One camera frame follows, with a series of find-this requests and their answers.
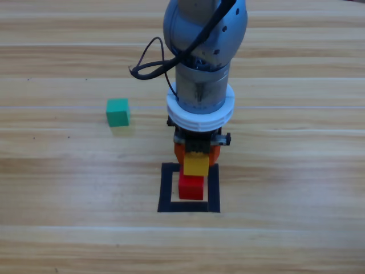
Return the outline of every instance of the yellow cube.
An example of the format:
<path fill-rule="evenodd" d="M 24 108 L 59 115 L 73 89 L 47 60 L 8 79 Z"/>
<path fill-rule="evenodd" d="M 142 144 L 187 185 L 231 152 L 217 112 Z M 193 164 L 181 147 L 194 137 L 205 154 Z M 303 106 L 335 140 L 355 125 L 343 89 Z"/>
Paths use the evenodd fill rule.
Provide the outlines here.
<path fill-rule="evenodd" d="M 184 156 L 184 175 L 207 176 L 209 172 L 209 155 L 189 152 Z"/>

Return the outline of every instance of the metal cylinder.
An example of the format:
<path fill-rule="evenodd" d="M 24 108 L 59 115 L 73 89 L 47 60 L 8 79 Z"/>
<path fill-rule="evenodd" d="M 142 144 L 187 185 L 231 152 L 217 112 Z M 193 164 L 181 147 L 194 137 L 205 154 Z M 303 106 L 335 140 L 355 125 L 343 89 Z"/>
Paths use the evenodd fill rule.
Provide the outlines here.
<path fill-rule="evenodd" d="M 220 70 L 206 72 L 183 64 L 176 66 L 178 104 L 195 114 L 209 114 L 218 110 L 225 101 L 230 63 Z"/>

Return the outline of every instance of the black cable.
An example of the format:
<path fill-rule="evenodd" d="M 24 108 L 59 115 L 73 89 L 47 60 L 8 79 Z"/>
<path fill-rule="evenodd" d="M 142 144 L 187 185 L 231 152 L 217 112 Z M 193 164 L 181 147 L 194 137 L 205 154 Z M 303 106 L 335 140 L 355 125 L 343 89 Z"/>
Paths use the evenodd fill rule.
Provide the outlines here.
<path fill-rule="evenodd" d="M 160 44 L 161 44 L 161 53 L 162 53 L 162 61 L 156 61 L 156 62 L 152 62 L 152 63 L 145 64 L 145 65 L 142 65 L 142 66 L 141 66 L 141 62 L 142 62 L 142 60 L 143 60 L 143 58 L 144 58 L 144 56 L 145 56 L 145 54 L 146 54 L 147 50 L 149 49 L 149 47 L 152 45 L 152 43 L 153 43 L 155 40 L 159 40 L 159 41 L 160 41 Z M 141 56 L 141 58 L 139 59 L 139 62 L 138 62 L 138 64 L 137 64 L 137 67 L 139 67 L 139 68 L 142 70 L 142 69 L 145 69 L 145 68 L 147 68 L 147 67 L 151 67 L 151 64 L 153 64 L 153 66 L 157 66 L 157 65 L 162 64 L 162 63 L 164 63 L 164 62 L 165 62 L 165 50 L 164 50 L 164 43 L 162 42 L 162 39 L 161 39 L 160 37 L 154 37 L 154 38 L 150 41 L 150 43 L 147 45 L 147 47 L 144 49 L 143 54 L 142 54 L 142 56 Z M 167 83 L 168 83 L 168 85 L 169 85 L 169 87 L 170 87 L 170 89 L 171 89 L 172 93 L 176 96 L 176 98 L 177 98 L 177 99 L 179 99 L 179 98 L 177 97 L 177 94 L 176 94 L 175 90 L 174 90 L 174 89 L 173 89 L 173 87 L 171 86 L 171 83 L 170 83 L 169 77 L 167 76 L 167 72 L 165 72 L 164 74 L 165 74 L 166 81 L 167 81 Z"/>
<path fill-rule="evenodd" d="M 177 56 L 175 56 L 173 59 L 168 60 L 168 61 L 163 60 L 162 62 L 152 62 L 152 63 L 148 63 L 148 64 L 140 66 L 140 63 L 141 63 L 141 60 L 140 60 L 140 62 L 138 63 L 138 65 L 136 67 L 134 67 L 132 70 L 129 69 L 131 75 L 139 80 L 150 80 L 150 79 L 156 78 L 162 74 L 165 74 L 167 71 L 169 71 L 170 69 L 175 67 L 182 60 L 187 58 L 193 52 L 193 50 L 195 50 L 200 44 L 204 43 L 209 38 L 209 34 L 218 25 L 220 20 L 222 20 L 223 17 L 227 15 L 227 13 L 233 7 L 233 5 L 236 3 L 236 1 L 237 0 L 222 0 L 221 4 L 217 8 L 217 10 L 214 12 L 212 18 L 209 20 L 209 22 L 206 24 L 206 26 L 203 28 L 203 30 L 199 33 L 199 35 L 194 40 L 194 42 L 186 50 L 182 51 Z M 160 67 L 149 74 L 145 74 L 145 75 L 139 74 L 139 71 L 142 69 L 145 69 L 147 67 L 152 67 L 152 66 L 158 66 L 158 65 Z"/>

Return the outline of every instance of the green cube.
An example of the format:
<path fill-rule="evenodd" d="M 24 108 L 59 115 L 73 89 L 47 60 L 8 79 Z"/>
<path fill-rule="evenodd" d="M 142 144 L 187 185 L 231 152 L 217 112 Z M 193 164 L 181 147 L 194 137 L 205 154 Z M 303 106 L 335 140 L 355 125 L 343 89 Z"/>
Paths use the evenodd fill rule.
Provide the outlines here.
<path fill-rule="evenodd" d="M 108 100 L 107 118 L 110 127 L 129 126 L 130 117 L 128 99 Z"/>

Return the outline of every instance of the wooden table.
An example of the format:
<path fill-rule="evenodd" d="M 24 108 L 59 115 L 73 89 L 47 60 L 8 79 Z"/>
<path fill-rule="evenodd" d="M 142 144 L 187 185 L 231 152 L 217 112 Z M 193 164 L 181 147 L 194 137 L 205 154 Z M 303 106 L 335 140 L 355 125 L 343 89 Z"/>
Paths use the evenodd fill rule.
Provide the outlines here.
<path fill-rule="evenodd" d="M 157 213 L 168 87 L 128 66 L 167 4 L 0 1 L 0 273 L 365 273 L 365 5 L 247 3 L 215 214 Z"/>

